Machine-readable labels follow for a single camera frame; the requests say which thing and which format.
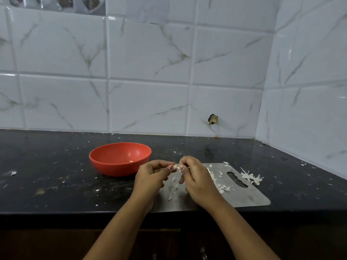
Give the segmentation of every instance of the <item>plastic bowl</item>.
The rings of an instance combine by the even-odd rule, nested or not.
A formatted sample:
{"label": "plastic bowl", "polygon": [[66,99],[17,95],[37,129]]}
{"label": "plastic bowl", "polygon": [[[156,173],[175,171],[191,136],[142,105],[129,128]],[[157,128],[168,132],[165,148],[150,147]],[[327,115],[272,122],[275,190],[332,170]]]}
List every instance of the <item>plastic bowl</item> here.
{"label": "plastic bowl", "polygon": [[134,174],[149,161],[150,147],[133,142],[111,143],[93,149],[89,159],[93,166],[104,175],[121,177]]}

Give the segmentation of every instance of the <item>cutting board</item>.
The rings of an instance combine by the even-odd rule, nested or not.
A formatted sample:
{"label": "cutting board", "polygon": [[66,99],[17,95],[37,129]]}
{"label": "cutting board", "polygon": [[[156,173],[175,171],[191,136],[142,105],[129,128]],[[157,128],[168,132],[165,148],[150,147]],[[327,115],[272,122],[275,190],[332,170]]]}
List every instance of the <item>cutting board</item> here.
{"label": "cutting board", "polygon": [[[230,165],[226,166],[224,163],[203,163],[203,165],[213,172],[217,183],[230,187],[230,191],[224,191],[222,195],[233,207],[271,204],[270,200],[264,194],[262,194],[249,181],[242,178],[240,173]],[[247,187],[243,188],[239,186],[227,175],[228,172],[234,173],[237,179]],[[171,173],[169,179],[164,181],[164,187],[160,189],[159,194],[154,201],[152,213],[189,211],[197,209],[197,204],[191,199],[190,195],[185,192],[186,184],[178,183],[181,175],[182,173],[177,169],[177,172]]]}

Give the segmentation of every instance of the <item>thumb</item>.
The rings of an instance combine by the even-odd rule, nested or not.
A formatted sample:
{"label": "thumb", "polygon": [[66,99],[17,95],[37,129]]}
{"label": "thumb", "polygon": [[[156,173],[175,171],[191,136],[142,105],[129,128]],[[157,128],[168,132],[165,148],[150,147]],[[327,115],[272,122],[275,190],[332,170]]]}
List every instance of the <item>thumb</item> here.
{"label": "thumb", "polygon": [[186,184],[192,184],[194,182],[192,173],[190,172],[190,169],[187,168],[185,165],[180,165],[179,169],[181,170],[181,173],[184,177],[184,181],[186,181]]}
{"label": "thumb", "polygon": [[169,165],[165,169],[155,173],[155,176],[157,178],[159,178],[160,181],[163,181],[163,180],[165,180],[166,177],[168,177],[171,174],[171,172],[173,170],[174,170],[174,166],[173,165]]}

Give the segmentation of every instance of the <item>black granite countertop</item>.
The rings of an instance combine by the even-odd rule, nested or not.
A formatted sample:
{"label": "black granite countertop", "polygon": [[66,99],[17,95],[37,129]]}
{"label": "black granite countertop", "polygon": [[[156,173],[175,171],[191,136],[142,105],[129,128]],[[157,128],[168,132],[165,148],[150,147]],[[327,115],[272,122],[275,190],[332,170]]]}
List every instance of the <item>black granite countertop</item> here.
{"label": "black granite countertop", "polygon": [[[192,155],[204,163],[227,161],[238,171],[242,167],[260,174],[264,179],[257,188],[271,205],[237,208],[244,215],[300,213],[298,219],[308,214],[310,221],[311,213],[319,213],[319,219],[347,213],[347,180],[308,163],[302,166],[301,160],[253,139],[0,130],[2,227],[19,222],[21,227],[105,226],[129,198],[134,176],[100,175],[88,155],[100,145],[129,141],[150,146],[151,159],[178,163]],[[158,225],[163,215],[183,214],[149,214],[144,223]],[[185,215],[208,218],[203,210]]]}

